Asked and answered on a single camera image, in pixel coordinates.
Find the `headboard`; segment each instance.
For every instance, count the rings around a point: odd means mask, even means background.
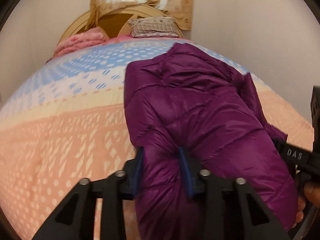
[[[59,42],[74,34],[84,32],[89,16],[90,12],[87,12],[76,19],[62,35]],[[130,34],[131,25],[127,22],[128,20],[161,16],[165,16],[165,14],[151,6],[140,4],[113,11],[101,17],[98,24],[109,38],[114,38]],[[177,29],[179,31],[179,36],[183,38],[180,29],[178,27]]]

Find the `mattress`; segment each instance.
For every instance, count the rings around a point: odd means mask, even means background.
[[[22,240],[36,231],[83,177],[106,178],[134,157],[124,117],[126,66],[190,43],[240,73],[236,62],[191,41],[132,39],[83,49],[47,63],[0,112],[0,206]],[[313,129],[290,104],[253,73],[266,119],[288,142],[312,149]],[[99,240],[101,201],[95,240]],[[124,202],[127,238],[139,239],[134,202]]]

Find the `black device with das label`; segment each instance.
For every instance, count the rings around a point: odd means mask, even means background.
[[[273,140],[276,149],[288,166],[296,166],[306,181],[320,181],[320,87],[314,87],[311,99],[312,125],[315,129],[313,151],[299,148],[286,141]],[[96,201],[103,199],[100,240],[126,240],[123,200],[133,200],[139,192],[143,176],[143,148],[136,157],[125,163],[123,170],[106,179],[81,179],[55,208],[33,240],[93,240]],[[201,240],[305,240],[320,239],[318,209],[309,203],[305,218],[288,233],[244,178],[223,179],[179,148],[181,177],[190,198],[205,201]]]

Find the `polka dot bed sheet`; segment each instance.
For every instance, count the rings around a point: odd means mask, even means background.
[[[242,74],[236,62],[191,41],[143,38],[83,49],[48,62],[0,112],[0,206],[22,240],[30,240],[83,177],[106,178],[134,157],[123,109],[126,66],[188,42]],[[267,120],[288,141],[312,148],[313,130],[252,74]],[[96,222],[101,202],[97,203]],[[127,238],[140,239],[134,202],[124,202]],[[99,240],[95,223],[94,240]]]

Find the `silver screw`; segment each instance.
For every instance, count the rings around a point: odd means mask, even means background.
[[[80,180],[81,185],[87,185],[89,182],[90,182],[90,180],[88,178],[83,178]]]
[[[239,185],[243,185],[243,184],[246,184],[246,180],[244,178],[237,178],[236,179],[236,183],[239,184]]]
[[[210,174],[211,174],[211,172],[209,170],[201,170],[200,171],[200,175],[204,176],[204,177],[209,176]]]
[[[125,171],[123,171],[123,170],[116,171],[117,177],[123,177],[124,175],[125,175]]]

